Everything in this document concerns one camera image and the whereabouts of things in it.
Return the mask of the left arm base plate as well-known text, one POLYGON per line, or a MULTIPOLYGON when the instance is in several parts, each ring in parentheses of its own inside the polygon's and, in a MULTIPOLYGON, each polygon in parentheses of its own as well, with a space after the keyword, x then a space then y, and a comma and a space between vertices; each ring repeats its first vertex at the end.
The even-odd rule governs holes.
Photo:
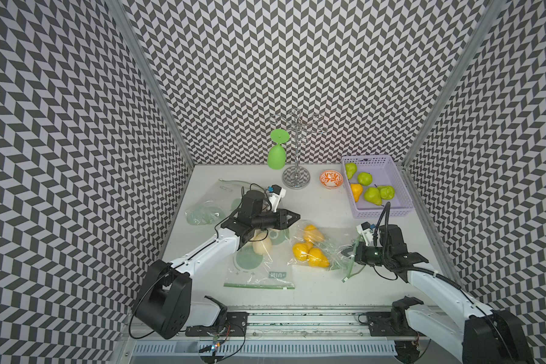
POLYGON ((220 315, 211 326, 190 326, 187 327, 187 337, 243 337, 247 331, 248 312, 228 312, 226 316, 220 315))

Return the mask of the green pear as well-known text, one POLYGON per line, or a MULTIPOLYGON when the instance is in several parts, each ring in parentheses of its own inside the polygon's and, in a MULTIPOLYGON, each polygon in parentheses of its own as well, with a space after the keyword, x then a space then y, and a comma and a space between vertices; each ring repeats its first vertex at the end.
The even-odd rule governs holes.
POLYGON ((367 187, 372 184, 373 176, 368 172, 361 172, 356 176, 356 180, 358 184, 367 187))
POLYGON ((392 186, 378 186, 378 189, 383 200, 392 200, 396 196, 396 190, 392 186))
POLYGON ((349 162, 344 165, 344 169, 347 175, 347 179, 350 180, 357 173, 357 165, 354 162, 349 162))
POLYGON ((379 188, 377 187, 369 187, 363 194, 363 198, 368 203, 372 203, 376 206, 382 205, 382 196, 379 188))

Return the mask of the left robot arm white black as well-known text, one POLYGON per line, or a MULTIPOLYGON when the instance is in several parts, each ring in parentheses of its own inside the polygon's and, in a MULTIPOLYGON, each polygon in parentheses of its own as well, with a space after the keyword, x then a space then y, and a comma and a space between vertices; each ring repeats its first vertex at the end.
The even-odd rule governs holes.
POLYGON ((165 339, 181 330, 200 329, 208 335, 228 330, 227 306, 210 296, 194 301, 194 279, 248 243, 257 242, 257 231, 282 231, 299 221, 299 214, 279 206, 286 192, 277 184, 243 192, 238 207, 215 226, 214 235, 205 243, 169 262, 153 262, 137 292, 131 317, 165 339))

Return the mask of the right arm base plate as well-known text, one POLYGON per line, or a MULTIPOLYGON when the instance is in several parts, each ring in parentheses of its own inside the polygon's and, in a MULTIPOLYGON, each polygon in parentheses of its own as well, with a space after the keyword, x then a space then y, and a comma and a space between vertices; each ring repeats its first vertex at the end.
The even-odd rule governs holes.
POLYGON ((366 312, 366 324, 373 337, 424 337, 422 332, 412 329, 404 311, 366 312))

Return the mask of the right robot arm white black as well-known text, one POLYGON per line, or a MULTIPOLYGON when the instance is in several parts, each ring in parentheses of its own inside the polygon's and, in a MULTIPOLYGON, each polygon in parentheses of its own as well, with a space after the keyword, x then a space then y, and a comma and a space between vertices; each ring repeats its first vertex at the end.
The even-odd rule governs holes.
POLYGON ((532 363, 522 321, 507 309, 493 309, 476 300, 438 273, 426 257, 410 252, 402 230, 389 221, 390 210, 385 205, 376 225, 358 225, 360 239, 342 255, 358 265, 385 268, 429 297, 442 312, 405 297, 391 306, 388 332, 424 334, 462 363, 532 363))

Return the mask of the zip bag with green pears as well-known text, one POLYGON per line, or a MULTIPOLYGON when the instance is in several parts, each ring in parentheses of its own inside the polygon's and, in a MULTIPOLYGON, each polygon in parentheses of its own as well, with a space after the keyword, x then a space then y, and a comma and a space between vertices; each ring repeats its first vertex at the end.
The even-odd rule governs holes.
POLYGON ((241 204, 243 192, 250 186, 244 180, 219 179, 185 211, 190 225, 215 225, 227 218, 241 204))

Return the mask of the zip bag with orange fruit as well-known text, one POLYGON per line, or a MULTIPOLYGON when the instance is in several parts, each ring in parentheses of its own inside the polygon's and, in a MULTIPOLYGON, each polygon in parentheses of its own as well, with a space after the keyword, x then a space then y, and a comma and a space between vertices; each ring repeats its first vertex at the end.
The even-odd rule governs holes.
MULTIPOLYGON (((303 239, 303 232, 306 226, 313 224, 311 221, 299 221, 289 229, 290 244, 291 244, 291 260, 290 264, 303 265, 310 267, 308 261, 299 262, 294 258, 292 247, 296 243, 306 243, 303 239)), ((341 276, 341 281, 345 283, 352 277, 361 273, 364 268, 362 265, 355 263, 354 257, 346 257, 341 254, 341 251, 347 247, 355 247, 361 245, 361 236, 357 233, 354 227, 320 227, 315 225, 324 235, 325 241, 318 244, 311 244, 313 247, 320 248, 326 257, 329 259, 330 266, 328 268, 316 268, 317 270, 337 271, 341 276)))

